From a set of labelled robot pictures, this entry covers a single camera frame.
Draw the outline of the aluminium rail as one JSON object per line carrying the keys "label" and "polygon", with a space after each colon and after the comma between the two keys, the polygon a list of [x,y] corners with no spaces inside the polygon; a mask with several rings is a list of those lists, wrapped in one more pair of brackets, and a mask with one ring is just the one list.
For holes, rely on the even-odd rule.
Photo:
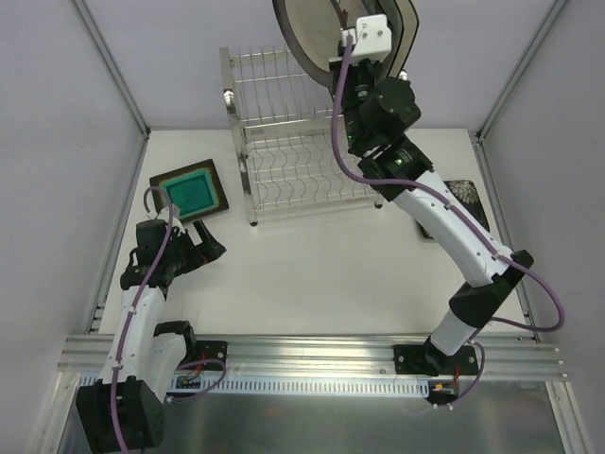
{"label": "aluminium rail", "polygon": [[[393,346],[424,336],[210,336],[226,341],[230,375],[391,378]],[[475,339],[486,352],[483,377],[491,381],[567,381],[558,346],[519,334],[489,333]]]}

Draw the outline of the dark floral square plate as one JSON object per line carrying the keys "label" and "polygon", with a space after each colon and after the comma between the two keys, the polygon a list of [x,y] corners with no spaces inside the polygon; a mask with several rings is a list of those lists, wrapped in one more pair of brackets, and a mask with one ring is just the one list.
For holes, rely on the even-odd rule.
{"label": "dark floral square plate", "polygon": [[490,225],[475,183],[471,180],[450,180],[444,184],[468,213],[489,232]]}

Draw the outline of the round silver-rimmed plate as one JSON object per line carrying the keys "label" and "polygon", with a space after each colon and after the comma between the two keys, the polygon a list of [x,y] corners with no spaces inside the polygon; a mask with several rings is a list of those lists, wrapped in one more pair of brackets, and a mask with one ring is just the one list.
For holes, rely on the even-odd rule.
{"label": "round silver-rimmed plate", "polygon": [[330,63],[338,56],[345,16],[338,1],[272,0],[273,11],[287,47],[302,70],[329,88]]}

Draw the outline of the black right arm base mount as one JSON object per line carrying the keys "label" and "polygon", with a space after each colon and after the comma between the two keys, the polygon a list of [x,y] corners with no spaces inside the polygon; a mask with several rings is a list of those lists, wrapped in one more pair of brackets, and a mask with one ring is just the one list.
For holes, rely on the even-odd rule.
{"label": "black right arm base mount", "polygon": [[447,356],[430,340],[392,346],[397,375],[462,375],[477,376],[478,361],[473,346],[463,345],[454,355]]}

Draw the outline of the colourful flower plate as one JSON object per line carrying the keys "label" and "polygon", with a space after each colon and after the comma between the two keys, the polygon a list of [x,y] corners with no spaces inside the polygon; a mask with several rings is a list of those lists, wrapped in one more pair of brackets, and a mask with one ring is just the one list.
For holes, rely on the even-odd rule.
{"label": "colourful flower plate", "polygon": [[331,0],[331,4],[341,28],[354,26],[358,18],[380,12],[374,0]]}

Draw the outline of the black square plate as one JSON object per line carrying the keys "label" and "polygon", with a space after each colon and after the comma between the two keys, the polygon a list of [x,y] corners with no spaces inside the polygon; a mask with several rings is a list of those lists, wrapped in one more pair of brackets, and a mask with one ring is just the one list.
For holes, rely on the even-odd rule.
{"label": "black square plate", "polygon": [[165,190],[179,209],[179,220],[183,224],[230,208],[212,159],[152,176],[149,185]]}

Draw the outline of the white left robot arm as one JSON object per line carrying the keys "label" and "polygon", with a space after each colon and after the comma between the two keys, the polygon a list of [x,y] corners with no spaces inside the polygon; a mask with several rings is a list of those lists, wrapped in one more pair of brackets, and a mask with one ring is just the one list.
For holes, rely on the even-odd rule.
{"label": "white left robot arm", "polygon": [[94,453],[149,449],[164,439],[164,400],[177,368],[198,359],[187,321],[161,322],[173,281],[219,259],[226,249],[200,220],[194,243],[180,224],[156,218],[136,226],[136,246],[120,277],[122,309],[108,357],[76,405]]}

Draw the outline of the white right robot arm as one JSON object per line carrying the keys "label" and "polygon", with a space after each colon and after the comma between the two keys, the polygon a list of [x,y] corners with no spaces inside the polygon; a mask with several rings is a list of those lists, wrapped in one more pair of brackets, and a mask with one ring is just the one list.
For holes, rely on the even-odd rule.
{"label": "white right robot arm", "polygon": [[461,205],[429,158],[406,136],[421,117],[406,79],[377,80],[369,61],[333,66],[334,97],[344,117],[348,151],[358,157],[363,182],[413,217],[458,266],[465,282],[423,345],[423,360],[443,374],[458,351],[492,318],[533,263],[513,252]]}

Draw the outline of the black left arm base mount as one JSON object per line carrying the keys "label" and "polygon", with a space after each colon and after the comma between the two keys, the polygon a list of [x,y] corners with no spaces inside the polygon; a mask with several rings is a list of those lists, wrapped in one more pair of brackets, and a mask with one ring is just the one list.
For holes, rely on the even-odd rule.
{"label": "black left arm base mount", "polygon": [[[196,352],[193,356],[193,361],[217,359],[225,363],[228,357],[228,346],[225,340],[198,340],[196,344]],[[220,364],[206,362],[204,364],[196,364],[193,370],[197,372],[213,371],[220,372],[222,366]]]}

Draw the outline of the stainless steel dish rack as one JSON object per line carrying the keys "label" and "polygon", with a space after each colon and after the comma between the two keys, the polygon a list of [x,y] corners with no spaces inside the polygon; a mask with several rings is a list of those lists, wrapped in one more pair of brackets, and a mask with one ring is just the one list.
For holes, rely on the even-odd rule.
{"label": "stainless steel dish rack", "polygon": [[347,177],[331,143],[333,99],[287,47],[219,50],[226,112],[248,223],[369,205],[383,197]]}

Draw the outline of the white square plate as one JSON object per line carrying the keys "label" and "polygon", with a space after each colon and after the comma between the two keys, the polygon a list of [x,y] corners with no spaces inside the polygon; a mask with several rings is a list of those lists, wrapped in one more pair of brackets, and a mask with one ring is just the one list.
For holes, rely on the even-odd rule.
{"label": "white square plate", "polygon": [[411,0],[399,0],[396,4],[401,15],[402,33],[400,45],[393,60],[391,71],[393,76],[398,76],[406,68],[406,62],[420,25],[418,12]]}

